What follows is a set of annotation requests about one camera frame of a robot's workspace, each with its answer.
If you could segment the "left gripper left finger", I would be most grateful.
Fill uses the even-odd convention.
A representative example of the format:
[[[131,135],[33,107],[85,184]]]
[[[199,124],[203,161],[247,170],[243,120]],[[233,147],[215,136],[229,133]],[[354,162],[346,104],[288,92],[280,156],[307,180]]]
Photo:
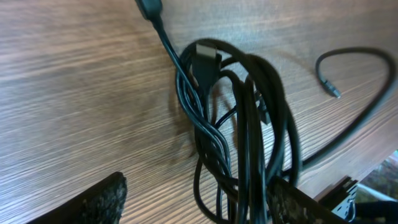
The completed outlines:
[[[76,197],[29,223],[119,223],[126,197],[126,178],[122,172],[114,172]]]

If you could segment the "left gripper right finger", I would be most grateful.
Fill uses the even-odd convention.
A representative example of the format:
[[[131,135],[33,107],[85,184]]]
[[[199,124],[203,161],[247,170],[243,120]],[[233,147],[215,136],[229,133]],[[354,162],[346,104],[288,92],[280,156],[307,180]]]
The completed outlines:
[[[267,187],[267,204],[273,224],[348,223],[278,176]]]

